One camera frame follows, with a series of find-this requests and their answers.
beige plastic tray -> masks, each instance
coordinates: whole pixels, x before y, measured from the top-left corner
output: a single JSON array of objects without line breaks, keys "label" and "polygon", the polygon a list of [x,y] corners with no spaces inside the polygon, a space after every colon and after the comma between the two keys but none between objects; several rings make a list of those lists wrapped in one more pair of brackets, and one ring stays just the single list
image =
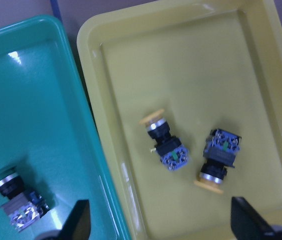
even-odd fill
[{"label": "beige plastic tray", "polygon": [[[282,225],[282,28],[272,0],[160,0],[89,19],[77,46],[136,240],[230,239],[232,196]],[[167,171],[138,121],[164,108],[192,160]],[[243,137],[218,195],[193,184],[213,128]]]}]

blue tape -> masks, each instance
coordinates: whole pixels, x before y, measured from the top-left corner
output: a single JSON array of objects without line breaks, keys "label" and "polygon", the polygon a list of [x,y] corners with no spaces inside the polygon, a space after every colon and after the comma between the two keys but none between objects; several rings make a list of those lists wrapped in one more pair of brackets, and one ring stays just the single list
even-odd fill
[{"label": "blue tape", "polygon": [[61,12],[57,0],[50,0],[53,15],[62,22]]}]

